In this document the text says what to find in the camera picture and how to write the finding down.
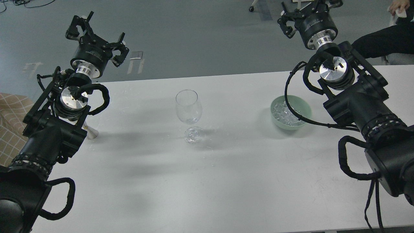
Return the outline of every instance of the wine glass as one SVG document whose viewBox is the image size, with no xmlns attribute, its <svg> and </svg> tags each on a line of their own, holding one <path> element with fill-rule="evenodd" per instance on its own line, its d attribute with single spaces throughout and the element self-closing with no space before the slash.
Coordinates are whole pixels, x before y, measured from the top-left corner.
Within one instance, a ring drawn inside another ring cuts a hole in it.
<svg viewBox="0 0 414 233">
<path fill-rule="evenodd" d="M 195 124 L 200 120 L 203 108 L 198 95 L 193 90 L 182 90 L 176 95 L 176 113 L 178 119 L 185 124 Z M 188 143 L 197 143 L 204 138 L 204 131 L 200 127 L 190 127 L 184 133 Z"/>
</svg>

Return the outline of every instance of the black pants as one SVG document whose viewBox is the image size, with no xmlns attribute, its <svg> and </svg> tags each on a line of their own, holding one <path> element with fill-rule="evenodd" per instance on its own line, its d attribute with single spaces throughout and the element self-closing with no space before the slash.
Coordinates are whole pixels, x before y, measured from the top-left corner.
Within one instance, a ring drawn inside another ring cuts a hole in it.
<svg viewBox="0 0 414 233">
<path fill-rule="evenodd" d="M 414 54 L 414 22 L 404 22 L 365 35 L 354 47 L 364 58 L 377 58 L 391 53 Z"/>
</svg>

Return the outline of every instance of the person's hand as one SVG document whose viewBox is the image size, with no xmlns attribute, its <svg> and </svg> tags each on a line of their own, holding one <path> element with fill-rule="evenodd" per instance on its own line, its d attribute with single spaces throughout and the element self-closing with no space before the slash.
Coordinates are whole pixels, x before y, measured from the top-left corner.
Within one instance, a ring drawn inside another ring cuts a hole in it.
<svg viewBox="0 0 414 233">
<path fill-rule="evenodd" d="M 400 8 L 398 13 L 402 13 L 403 9 L 408 9 L 410 6 L 410 0 L 393 0 L 390 5 L 390 13 L 392 16 L 395 15 L 395 11 Z"/>
</svg>

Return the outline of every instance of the gray floor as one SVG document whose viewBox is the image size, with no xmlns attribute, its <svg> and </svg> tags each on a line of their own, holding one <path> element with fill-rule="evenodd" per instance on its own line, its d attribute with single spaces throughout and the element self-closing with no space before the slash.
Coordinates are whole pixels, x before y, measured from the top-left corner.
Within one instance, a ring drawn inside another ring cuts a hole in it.
<svg viewBox="0 0 414 233">
<path fill-rule="evenodd" d="M 128 56 L 119 68 L 109 63 L 99 82 L 287 71 L 314 54 L 299 34 L 292 39 L 283 35 L 277 24 L 280 0 L 259 0 L 249 12 L 252 1 L 57 0 L 33 9 L 6 2 L 7 10 L 0 14 L 0 92 L 36 100 L 41 93 L 36 74 L 70 67 L 78 44 L 65 39 L 66 29 L 74 15 L 87 16 L 91 10 L 95 14 L 90 25 L 98 36 L 115 42 L 125 32 L 127 47 L 144 52 L 142 60 L 130 61 Z M 291 10 L 296 7 L 285 1 Z M 345 0 L 332 9 L 339 30 L 335 42 L 353 42 L 388 26 L 390 2 Z M 369 61 L 380 64 L 379 59 Z"/>
</svg>

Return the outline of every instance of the person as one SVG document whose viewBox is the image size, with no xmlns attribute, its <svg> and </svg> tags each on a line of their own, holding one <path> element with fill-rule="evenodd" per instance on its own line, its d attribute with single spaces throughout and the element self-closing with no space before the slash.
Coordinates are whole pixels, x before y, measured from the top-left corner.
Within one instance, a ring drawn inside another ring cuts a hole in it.
<svg viewBox="0 0 414 233">
<path fill-rule="evenodd" d="M 407 18 L 398 18 L 396 25 L 357 39 L 352 47 L 364 58 L 377 58 L 392 53 L 414 54 L 414 0 L 393 0 L 390 13 L 406 10 Z"/>
</svg>

